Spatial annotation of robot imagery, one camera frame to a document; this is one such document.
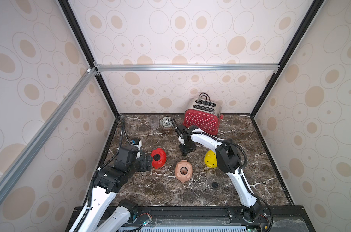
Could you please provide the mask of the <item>red piggy bank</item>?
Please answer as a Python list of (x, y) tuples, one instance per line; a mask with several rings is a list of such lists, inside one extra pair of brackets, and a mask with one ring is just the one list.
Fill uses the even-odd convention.
[(161, 149), (157, 148), (151, 152), (152, 157), (152, 167), (155, 169), (159, 169), (163, 167), (166, 163), (166, 152)]

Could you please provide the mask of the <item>pink piggy bank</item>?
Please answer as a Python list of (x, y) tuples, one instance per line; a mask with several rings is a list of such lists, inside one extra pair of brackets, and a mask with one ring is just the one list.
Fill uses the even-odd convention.
[(188, 161), (181, 160), (175, 168), (175, 176), (180, 182), (184, 183), (192, 178), (193, 167)]

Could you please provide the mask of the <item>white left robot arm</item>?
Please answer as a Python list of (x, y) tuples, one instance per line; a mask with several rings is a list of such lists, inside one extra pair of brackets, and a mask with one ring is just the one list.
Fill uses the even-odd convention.
[(105, 211), (128, 180), (136, 172), (148, 172), (152, 167), (152, 157), (141, 150), (141, 140), (134, 138), (123, 144), (123, 140), (127, 138), (125, 119), (122, 118), (116, 154), (94, 172), (84, 206), (70, 228), (71, 232), (115, 232), (127, 222), (136, 220), (137, 204), (124, 199), (108, 220), (99, 224)]

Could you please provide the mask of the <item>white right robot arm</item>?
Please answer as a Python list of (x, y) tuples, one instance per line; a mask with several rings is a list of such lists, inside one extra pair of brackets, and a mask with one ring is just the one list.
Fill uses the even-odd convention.
[(226, 173), (235, 187), (242, 205), (242, 216), (247, 222), (254, 222), (263, 211), (262, 204), (269, 208), (268, 203), (253, 193), (244, 175), (243, 169), (248, 164), (248, 158), (242, 147), (231, 140), (221, 139), (211, 135), (195, 125), (185, 127), (178, 125), (174, 119), (171, 123), (177, 133), (183, 156), (196, 150), (196, 144), (201, 144), (214, 151), (217, 167)]

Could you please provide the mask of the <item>yellow piggy bank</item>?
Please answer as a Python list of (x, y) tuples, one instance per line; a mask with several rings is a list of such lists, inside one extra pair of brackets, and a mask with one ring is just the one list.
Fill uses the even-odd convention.
[(216, 153), (213, 152), (212, 150), (209, 150), (204, 158), (204, 163), (208, 168), (217, 168), (217, 158), (216, 158)]

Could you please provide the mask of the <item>floral patterned bowl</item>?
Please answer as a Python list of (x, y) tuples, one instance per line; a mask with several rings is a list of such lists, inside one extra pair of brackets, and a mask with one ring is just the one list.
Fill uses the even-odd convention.
[(170, 130), (173, 128), (171, 117), (163, 117), (160, 119), (159, 123), (164, 130)]

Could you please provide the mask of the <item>red polka dot toaster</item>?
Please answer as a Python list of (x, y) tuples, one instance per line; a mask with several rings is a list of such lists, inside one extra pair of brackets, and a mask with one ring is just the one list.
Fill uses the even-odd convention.
[(222, 106), (210, 99), (205, 92), (198, 98), (190, 100), (184, 114), (183, 125), (190, 127), (195, 125), (211, 135), (217, 135), (220, 122), (223, 119)]

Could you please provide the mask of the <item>clear drinking glass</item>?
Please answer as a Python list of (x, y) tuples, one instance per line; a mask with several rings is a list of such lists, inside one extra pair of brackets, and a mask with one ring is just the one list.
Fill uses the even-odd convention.
[(157, 130), (160, 127), (160, 118), (157, 115), (149, 116), (148, 122), (152, 130)]

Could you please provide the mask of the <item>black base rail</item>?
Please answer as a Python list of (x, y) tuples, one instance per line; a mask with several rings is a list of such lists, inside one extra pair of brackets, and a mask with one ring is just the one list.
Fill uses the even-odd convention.
[(315, 229), (303, 206), (264, 208), (255, 222), (246, 222), (240, 206), (151, 206), (139, 207), (135, 222), (117, 229), (128, 232), (152, 221), (142, 232), (264, 232), (272, 221), (272, 232), (313, 232)]

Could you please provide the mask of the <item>aluminium frame rail back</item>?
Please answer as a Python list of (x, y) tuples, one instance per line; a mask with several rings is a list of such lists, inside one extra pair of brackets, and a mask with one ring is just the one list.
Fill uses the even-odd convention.
[(98, 65), (99, 72), (150, 72), (150, 71), (276, 71), (279, 64), (159, 64), (159, 65)]

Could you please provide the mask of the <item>aluminium frame rail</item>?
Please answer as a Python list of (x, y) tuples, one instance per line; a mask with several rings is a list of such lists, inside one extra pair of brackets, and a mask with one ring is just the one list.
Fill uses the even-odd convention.
[(47, 139), (60, 124), (91, 78), (95, 76), (97, 70), (96, 67), (91, 67), (89, 72), (85, 72), (74, 88), (64, 98), (61, 104), (57, 106), (49, 119), (38, 130), (32, 140), (25, 146), (20, 155), (0, 178), (0, 205), (39, 153)]
[(99, 72), (150, 72), (150, 71), (276, 71), (279, 64), (159, 64), (159, 65), (98, 65)]

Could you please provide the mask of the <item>aluminium frame rail left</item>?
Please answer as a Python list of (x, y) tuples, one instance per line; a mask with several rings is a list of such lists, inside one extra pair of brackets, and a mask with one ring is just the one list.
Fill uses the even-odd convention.
[(25, 146), (20, 155), (0, 178), (0, 205), (39, 153), (47, 139), (60, 124), (91, 78), (95, 76), (97, 70), (96, 67), (91, 67), (89, 72), (85, 72), (74, 88), (64, 98), (61, 104), (57, 106), (49, 119), (38, 130), (32, 140)]

